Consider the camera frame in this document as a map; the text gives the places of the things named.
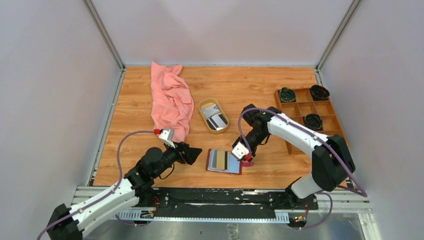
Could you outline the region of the grey striped credit card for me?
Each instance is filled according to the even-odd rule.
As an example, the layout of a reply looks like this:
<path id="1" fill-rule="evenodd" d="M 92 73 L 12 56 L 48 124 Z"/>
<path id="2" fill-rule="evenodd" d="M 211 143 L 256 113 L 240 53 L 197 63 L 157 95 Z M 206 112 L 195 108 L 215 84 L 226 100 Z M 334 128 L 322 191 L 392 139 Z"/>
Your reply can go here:
<path id="1" fill-rule="evenodd" d="M 225 119 L 223 114 L 215 114 L 212 117 L 209 117 L 206 120 L 206 123 L 208 124 L 209 128 L 214 131 L 224 129 L 228 125 L 228 121 Z"/>

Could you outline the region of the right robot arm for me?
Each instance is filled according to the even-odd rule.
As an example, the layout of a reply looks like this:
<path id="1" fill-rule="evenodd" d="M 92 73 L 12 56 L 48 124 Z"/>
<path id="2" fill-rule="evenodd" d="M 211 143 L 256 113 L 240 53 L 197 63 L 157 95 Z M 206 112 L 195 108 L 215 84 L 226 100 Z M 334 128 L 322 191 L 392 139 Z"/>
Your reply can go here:
<path id="1" fill-rule="evenodd" d="M 320 191 L 333 191 L 356 170 L 345 139 L 334 134 L 318 133 L 292 120 L 276 108 L 246 106 L 239 117 L 252 128 L 241 133 L 232 145 L 231 154 L 239 161 L 252 161 L 257 147 L 269 136 L 279 137 L 300 149 L 311 159 L 311 172 L 292 182 L 282 201 L 298 209 L 306 198 Z"/>

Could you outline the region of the white VIP card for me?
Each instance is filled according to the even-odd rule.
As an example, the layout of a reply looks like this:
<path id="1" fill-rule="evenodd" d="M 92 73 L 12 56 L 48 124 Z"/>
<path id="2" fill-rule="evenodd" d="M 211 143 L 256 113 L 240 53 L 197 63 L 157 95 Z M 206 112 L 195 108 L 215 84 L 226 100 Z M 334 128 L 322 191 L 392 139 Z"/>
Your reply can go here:
<path id="1" fill-rule="evenodd" d="M 202 115 L 208 119 L 212 117 L 213 115 L 216 115 L 220 112 L 219 107 L 216 104 L 211 104 L 208 106 L 205 106 L 201 109 Z"/>

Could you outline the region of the yellow oval tray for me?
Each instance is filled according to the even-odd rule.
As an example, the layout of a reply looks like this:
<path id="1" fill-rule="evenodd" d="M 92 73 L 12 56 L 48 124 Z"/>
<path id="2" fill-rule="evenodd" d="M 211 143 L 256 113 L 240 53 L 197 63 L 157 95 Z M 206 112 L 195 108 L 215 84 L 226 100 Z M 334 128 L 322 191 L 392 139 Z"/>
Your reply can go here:
<path id="1" fill-rule="evenodd" d="M 225 132 L 229 127 L 229 120 L 219 102 L 214 98 L 207 98 L 198 104 L 201 118 L 212 134 Z"/>

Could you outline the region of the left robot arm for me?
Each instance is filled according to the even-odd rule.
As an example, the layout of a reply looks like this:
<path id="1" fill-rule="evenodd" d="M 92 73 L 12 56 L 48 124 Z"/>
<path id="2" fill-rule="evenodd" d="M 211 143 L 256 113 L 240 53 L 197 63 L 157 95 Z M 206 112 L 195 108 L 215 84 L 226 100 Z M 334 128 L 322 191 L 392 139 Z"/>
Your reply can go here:
<path id="1" fill-rule="evenodd" d="M 167 147 L 165 151 L 149 148 L 137 164 L 109 188 L 73 206 L 57 206 L 46 233 L 52 240 L 82 240 L 123 210 L 157 203 L 153 194 L 155 179 L 176 163 L 194 164 L 202 151 L 184 142 L 175 148 Z"/>

